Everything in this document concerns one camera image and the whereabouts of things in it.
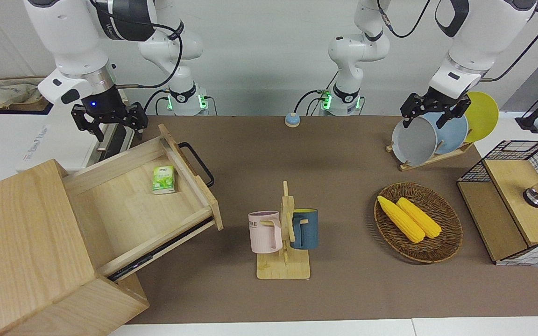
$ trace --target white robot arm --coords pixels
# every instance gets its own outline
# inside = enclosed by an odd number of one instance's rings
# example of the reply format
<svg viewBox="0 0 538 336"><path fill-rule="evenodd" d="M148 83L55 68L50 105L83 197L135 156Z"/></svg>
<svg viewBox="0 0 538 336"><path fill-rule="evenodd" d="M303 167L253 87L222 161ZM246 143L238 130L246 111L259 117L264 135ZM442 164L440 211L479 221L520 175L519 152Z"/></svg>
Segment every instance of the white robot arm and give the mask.
<svg viewBox="0 0 538 336"><path fill-rule="evenodd" d="M200 56L203 47L198 36L185 32L173 2L24 0L37 34L56 62L56 70L39 85L39 91L53 104L75 104L80 100L82 106L75 106L72 111L76 124L99 140L103 137L101 123L119 123L139 131L137 136L140 136L148 118L139 103L123 104L111 74L109 57L99 44L100 38L106 36L111 40L137 41L143 57L168 76L175 68L169 81L175 112L199 113L202 104L198 96L202 89L192 80L190 69L176 68L176 63L180 56L182 59ZM169 31L159 25L155 27L158 23L174 28ZM87 121L85 114L93 121Z"/></svg>
<svg viewBox="0 0 538 336"><path fill-rule="evenodd" d="M429 82L424 96L411 94L401 107L407 127L427 112L443 112L438 121L461 117L470 105L468 90L491 69L497 56L519 36L531 19L538 0L439 0L435 20L452 47ZM357 106L363 72L357 62L380 60L389 51L383 24L393 31L386 9L390 0L359 0L354 22L363 34L338 36L329 45L329 56L338 66L323 108L333 115L350 115ZM446 7L452 17L446 25Z"/></svg>
<svg viewBox="0 0 538 336"><path fill-rule="evenodd" d="M383 0L382 6L387 8L389 2ZM323 109L332 115L350 115L356 110L364 77L356 64L384 59L389 52L389 39L383 34L376 0L359 0L354 23L362 34L338 36L329 44L329 57L337 64L338 74Z"/></svg>
<svg viewBox="0 0 538 336"><path fill-rule="evenodd" d="M424 96L411 94L401 107L404 125L427 112L443 112L439 128L461 117L470 99L466 93L491 69L497 56L519 36L529 22L538 0L440 0L435 20L453 38L441 66L431 78ZM453 17L443 25L440 11L451 6Z"/></svg>

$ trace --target blue mug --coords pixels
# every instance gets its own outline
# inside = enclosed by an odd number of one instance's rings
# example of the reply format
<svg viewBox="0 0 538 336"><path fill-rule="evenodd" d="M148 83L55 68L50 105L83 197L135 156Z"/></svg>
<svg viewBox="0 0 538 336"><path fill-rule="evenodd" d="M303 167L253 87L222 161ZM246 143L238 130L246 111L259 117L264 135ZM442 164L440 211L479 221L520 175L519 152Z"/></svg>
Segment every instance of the blue mug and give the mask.
<svg viewBox="0 0 538 336"><path fill-rule="evenodd" d="M294 209L292 225L296 241L290 243L295 249L310 250L319 246L319 212L317 209Z"/></svg>

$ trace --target woven basket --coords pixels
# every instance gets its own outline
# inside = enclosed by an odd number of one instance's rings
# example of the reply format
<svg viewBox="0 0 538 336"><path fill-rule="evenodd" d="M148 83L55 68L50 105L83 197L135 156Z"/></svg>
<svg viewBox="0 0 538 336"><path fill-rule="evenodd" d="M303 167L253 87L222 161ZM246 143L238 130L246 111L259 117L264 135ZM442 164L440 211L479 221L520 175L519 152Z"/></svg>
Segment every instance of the woven basket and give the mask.
<svg viewBox="0 0 538 336"><path fill-rule="evenodd" d="M420 243L413 243L387 217L379 202L375 202L375 221L380 234L404 257L432 264L454 257L460 249L462 225L458 215L435 191L416 183L402 182L386 187L379 195L392 202L406 197L441 226L442 231L437 238L425 238Z"/></svg>

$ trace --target wooden cabinet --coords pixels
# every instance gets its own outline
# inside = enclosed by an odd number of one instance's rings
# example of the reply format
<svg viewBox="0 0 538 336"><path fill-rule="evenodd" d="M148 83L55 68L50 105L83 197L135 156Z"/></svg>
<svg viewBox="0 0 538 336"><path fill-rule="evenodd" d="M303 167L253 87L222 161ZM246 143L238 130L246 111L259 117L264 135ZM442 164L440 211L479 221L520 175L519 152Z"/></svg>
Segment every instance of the wooden cabinet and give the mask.
<svg viewBox="0 0 538 336"><path fill-rule="evenodd" d="M133 274L199 232L217 201L164 136L70 175L48 161L0 181L0 335L104 336L148 307ZM176 168L177 192L152 194Z"/></svg>

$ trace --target corn cob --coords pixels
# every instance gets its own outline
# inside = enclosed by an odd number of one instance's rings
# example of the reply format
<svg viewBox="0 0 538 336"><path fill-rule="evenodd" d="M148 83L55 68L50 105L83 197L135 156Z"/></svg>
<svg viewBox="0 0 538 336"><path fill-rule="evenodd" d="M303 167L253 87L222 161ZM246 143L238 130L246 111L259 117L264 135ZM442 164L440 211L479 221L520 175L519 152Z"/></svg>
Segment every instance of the corn cob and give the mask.
<svg viewBox="0 0 538 336"><path fill-rule="evenodd" d="M422 242L425 238L425 232L414 222L410 216L406 215L402 209L398 208L391 200L383 196L377 196L379 204L383 211L396 224L397 228L406 235L413 243Z"/></svg>
<svg viewBox="0 0 538 336"><path fill-rule="evenodd" d="M424 211L422 211L418 206L412 204L409 200L402 197L397 201L397 206L400 207L410 218L419 225L421 229L425 232L427 237L435 238L441 233L441 227L439 224L429 217Z"/></svg>

